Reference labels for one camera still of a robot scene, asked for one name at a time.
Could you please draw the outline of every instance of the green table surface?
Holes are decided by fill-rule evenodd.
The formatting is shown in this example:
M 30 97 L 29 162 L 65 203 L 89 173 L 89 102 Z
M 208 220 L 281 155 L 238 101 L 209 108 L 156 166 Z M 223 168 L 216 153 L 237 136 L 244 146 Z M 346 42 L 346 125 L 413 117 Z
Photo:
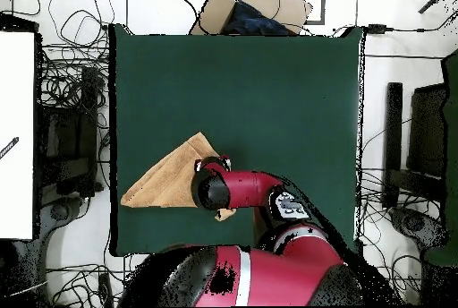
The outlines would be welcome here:
M 353 247 L 361 29 L 344 38 L 133 36 L 120 25 L 114 32 L 118 211 L 111 252 L 254 244 L 251 209 L 217 222 L 205 210 L 119 204 L 197 132 L 231 157 L 233 169 L 294 181 Z

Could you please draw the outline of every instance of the cardboard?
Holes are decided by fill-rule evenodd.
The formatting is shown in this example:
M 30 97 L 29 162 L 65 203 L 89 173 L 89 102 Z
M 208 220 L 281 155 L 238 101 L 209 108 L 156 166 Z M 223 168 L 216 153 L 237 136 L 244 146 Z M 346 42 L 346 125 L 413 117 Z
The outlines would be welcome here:
M 259 10 L 267 18 L 282 23 L 293 34 L 301 32 L 312 10 L 303 0 L 241 0 Z M 235 0 L 207 0 L 191 30 L 190 35 L 221 34 L 232 16 Z

